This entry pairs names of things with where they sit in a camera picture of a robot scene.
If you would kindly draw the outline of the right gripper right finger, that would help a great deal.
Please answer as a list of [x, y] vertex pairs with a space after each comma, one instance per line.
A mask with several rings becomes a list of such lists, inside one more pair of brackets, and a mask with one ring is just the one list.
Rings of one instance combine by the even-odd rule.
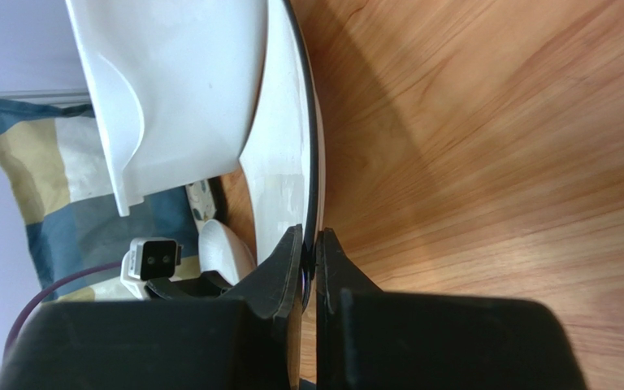
[[584, 389], [566, 332], [537, 301], [388, 292], [331, 229], [316, 244], [320, 389]]

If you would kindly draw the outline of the white plastic bin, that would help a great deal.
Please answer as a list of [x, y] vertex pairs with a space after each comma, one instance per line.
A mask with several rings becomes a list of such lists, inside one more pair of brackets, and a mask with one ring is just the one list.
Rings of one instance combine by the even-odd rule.
[[236, 169], [267, 46], [265, 1], [69, 1], [120, 215]]

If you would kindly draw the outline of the white rectangular plate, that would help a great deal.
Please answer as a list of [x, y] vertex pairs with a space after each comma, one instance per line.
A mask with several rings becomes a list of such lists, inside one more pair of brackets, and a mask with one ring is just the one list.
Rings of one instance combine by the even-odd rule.
[[289, 1], [269, 1], [258, 106], [240, 165], [262, 263], [285, 231], [301, 225], [302, 300], [314, 278], [312, 258], [323, 223], [326, 159], [319, 99], [306, 42]]

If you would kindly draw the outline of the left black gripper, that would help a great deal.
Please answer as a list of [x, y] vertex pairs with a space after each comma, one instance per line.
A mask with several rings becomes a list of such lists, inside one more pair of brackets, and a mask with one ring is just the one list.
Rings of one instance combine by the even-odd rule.
[[202, 272], [197, 278], [170, 281], [168, 278], [149, 280], [144, 290], [149, 299], [174, 301], [188, 298], [217, 298], [232, 285], [217, 271]]

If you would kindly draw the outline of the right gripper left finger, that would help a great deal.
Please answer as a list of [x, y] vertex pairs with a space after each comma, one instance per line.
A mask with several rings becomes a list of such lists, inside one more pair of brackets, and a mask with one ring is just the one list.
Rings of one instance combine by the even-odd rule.
[[301, 226], [217, 298], [62, 302], [40, 309], [0, 389], [298, 389]]

